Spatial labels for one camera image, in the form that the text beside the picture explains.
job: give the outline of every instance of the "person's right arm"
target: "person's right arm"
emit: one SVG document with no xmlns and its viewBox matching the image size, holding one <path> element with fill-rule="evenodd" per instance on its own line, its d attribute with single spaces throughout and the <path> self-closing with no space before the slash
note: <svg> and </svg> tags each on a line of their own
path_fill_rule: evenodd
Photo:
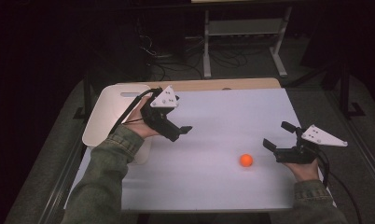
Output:
<svg viewBox="0 0 375 224">
<path fill-rule="evenodd" d="M 318 162 L 285 164 L 297 179 L 293 214 L 297 223 L 348 223 L 345 215 L 333 205 L 333 198 L 319 180 Z"/>
</svg>

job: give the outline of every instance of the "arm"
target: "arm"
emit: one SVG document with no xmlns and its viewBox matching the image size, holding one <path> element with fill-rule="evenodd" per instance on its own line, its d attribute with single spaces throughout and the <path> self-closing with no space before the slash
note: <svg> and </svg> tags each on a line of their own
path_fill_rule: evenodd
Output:
<svg viewBox="0 0 375 224">
<path fill-rule="evenodd" d="M 344 214 L 333 206 L 333 198 L 319 180 L 318 162 L 285 164 L 295 175 L 293 213 L 297 223 L 348 223 Z"/>
<path fill-rule="evenodd" d="M 128 120 L 140 119 L 139 109 Z M 144 143 L 144 138 L 157 134 L 141 120 L 120 125 L 91 152 L 89 166 L 72 191 L 62 223 L 119 223 L 121 180 L 127 174 L 127 163 Z"/>
</svg>

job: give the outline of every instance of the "hand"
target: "hand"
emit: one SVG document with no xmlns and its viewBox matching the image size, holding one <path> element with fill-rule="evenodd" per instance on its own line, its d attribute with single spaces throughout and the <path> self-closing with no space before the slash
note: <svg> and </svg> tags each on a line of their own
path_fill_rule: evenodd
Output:
<svg viewBox="0 0 375 224">
<path fill-rule="evenodd" d="M 284 163 L 284 165 L 292 171 L 298 182 L 319 179 L 317 159 L 311 164 Z"/>
<path fill-rule="evenodd" d="M 150 97 L 148 96 L 144 96 L 142 98 L 139 105 L 130 113 L 129 117 L 126 120 L 126 124 L 124 124 L 125 127 L 127 127 L 128 129 L 132 130 L 135 133 L 138 133 L 139 135 L 141 135 L 142 138 L 147 138 L 153 135 L 159 135 L 158 132 L 149 128 L 149 126 L 147 126 L 142 120 L 141 108 L 142 106 L 144 106 L 144 104 L 149 98 Z"/>
</svg>

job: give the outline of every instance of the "ball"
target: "ball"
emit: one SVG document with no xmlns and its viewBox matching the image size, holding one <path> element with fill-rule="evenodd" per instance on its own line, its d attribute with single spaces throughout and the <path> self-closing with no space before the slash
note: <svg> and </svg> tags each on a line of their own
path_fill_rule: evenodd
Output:
<svg viewBox="0 0 375 224">
<path fill-rule="evenodd" d="M 243 155 L 240 157 L 240 164 L 241 164 L 241 166 L 243 166 L 243 167 L 251 166 L 253 163 L 254 163 L 254 159 L 253 159 L 252 156 L 249 155 L 249 154 L 243 154 Z"/>
</svg>

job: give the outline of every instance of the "green sleeve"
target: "green sleeve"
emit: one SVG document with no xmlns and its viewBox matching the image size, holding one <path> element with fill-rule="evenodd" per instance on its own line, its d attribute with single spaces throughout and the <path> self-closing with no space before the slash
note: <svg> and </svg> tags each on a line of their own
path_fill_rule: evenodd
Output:
<svg viewBox="0 0 375 224">
<path fill-rule="evenodd" d="M 333 205 L 333 198 L 320 180 L 295 184 L 293 208 L 296 223 L 348 223 L 344 214 Z"/>
<path fill-rule="evenodd" d="M 62 223 L 119 223 L 121 180 L 143 143 L 140 135 L 119 126 L 94 148 L 83 178 L 70 195 Z"/>
</svg>

